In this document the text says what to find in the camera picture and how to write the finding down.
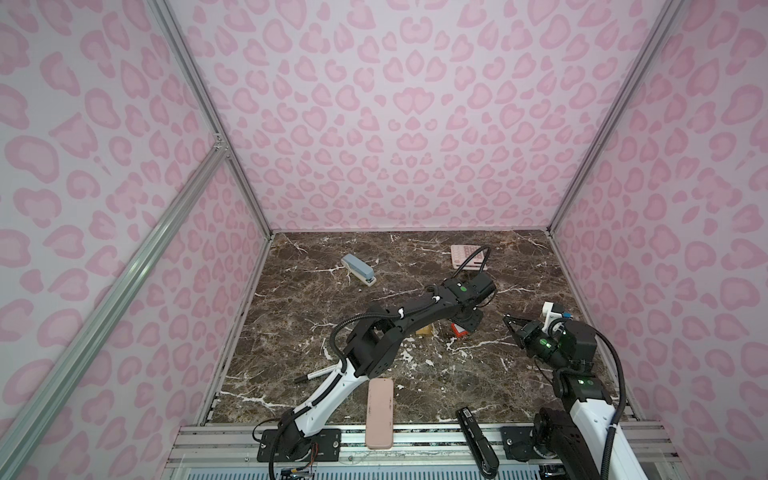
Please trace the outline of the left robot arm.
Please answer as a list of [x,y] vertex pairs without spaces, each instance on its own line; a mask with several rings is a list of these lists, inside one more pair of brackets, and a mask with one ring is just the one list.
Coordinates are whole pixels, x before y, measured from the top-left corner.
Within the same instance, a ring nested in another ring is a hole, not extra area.
[[335,325],[328,343],[337,364],[304,402],[282,414],[277,429],[261,442],[267,448],[266,461],[304,458],[311,439],[336,409],[360,385],[389,370],[403,341],[417,330],[447,320],[474,332],[483,318],[481,305],[495,291],[494,281],[485,272],[468,280],[451,277],[428,286],[422,295],[400,307],[374,304]]

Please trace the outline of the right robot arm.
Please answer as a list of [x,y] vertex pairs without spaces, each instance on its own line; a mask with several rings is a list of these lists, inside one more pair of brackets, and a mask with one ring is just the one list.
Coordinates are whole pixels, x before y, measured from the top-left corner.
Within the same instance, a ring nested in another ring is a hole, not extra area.
[[[518,462],[554,458],[570,479],[645,479],[620,421],[627,406],[623,367],[607,336],[589,324],[560,318],[546,326],[539,320],[503,317],[526,355],[552,370],[551,386],[562,408],[543,407],[526,436],[505,441],[505,454]],[[593,372],[597,344],[610,351],[618,375],[618,402]]]

